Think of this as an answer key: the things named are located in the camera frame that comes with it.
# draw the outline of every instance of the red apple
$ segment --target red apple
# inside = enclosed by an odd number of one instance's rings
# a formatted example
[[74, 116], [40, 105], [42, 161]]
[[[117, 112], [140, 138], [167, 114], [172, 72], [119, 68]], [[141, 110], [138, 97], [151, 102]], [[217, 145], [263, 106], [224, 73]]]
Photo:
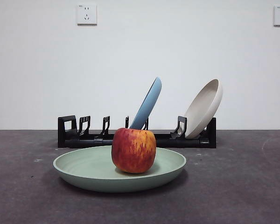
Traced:
[[128, 173], [143, 173], [154, 163], [156, 142], [147, 130], [120, 128], [116, 131], [111, 156], [118, 169]]

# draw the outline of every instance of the green plate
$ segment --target green plate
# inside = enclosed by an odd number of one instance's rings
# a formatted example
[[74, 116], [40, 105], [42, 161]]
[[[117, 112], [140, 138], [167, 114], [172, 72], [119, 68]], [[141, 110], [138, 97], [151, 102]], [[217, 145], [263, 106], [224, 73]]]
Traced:
[[132, 192], [161, 186], [176, 178], [186, 158], [157, 148], [153, 166], [142, 174], [120, 171], [111, 159], [111, 146], [75, 150], [57, 157], [53, 166], [68, 183], [100, 192]]

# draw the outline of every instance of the light blue plate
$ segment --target light blue plate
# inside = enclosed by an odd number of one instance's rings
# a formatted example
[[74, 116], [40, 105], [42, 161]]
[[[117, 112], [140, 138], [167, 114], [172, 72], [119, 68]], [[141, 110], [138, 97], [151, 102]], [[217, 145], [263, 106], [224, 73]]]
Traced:
[[145, 121], [148, 119], [151, 111], [162, 89], [162, 82], [159, 77], [154, 80], [154, 83], [150, 87], [144, 101], [139, 108], [136, 117], [134, 118], [132, 125], [130, 126], [131, 129], [142, 129], [145, 124]]

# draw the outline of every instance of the plate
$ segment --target plate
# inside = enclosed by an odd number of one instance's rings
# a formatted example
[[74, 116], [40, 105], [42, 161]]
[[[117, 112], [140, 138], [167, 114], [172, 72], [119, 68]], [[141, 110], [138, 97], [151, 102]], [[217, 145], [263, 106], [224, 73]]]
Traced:
[[197, 94], [185, 113], [187, 118], [186, 139], [195, 138], [215, 115], [223, 95], [219, 80], [213, 79]]
[[151, 111], [153, 110], [153, 107], [155, 103], [157, 102], [157, 99], [159, 97], [159, 94], [162, 89], [162, 82], [160, 78], [156, 78], [154, 80], [154, 83], [150, 87], [147, 95], [144, 98], [144, 101], [142, 102], [130, 128], [131, 129], [141, 129], [145, 121], [148, 119]]
[[155, 188], [175, 179], [186, 158], [157, 148], [154, 164], [142, 174], [120, 171], [111, 159], [111, 146], [84, 148], [57, 157], [53, 166], [68, 183], [100, 192], [132, 192]]

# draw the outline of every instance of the dark gray tabletop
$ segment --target dark gray tabletop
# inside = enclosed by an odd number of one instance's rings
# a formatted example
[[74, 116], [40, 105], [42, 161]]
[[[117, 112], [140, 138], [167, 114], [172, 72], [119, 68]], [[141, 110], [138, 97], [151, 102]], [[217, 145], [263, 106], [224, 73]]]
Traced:
[[0, 224], [280, 224], [280, 130], [218, 131], [217, 149], [187, 158], [172, 182], [97, 193], [63, 181], [57, 131], [0, 131]]

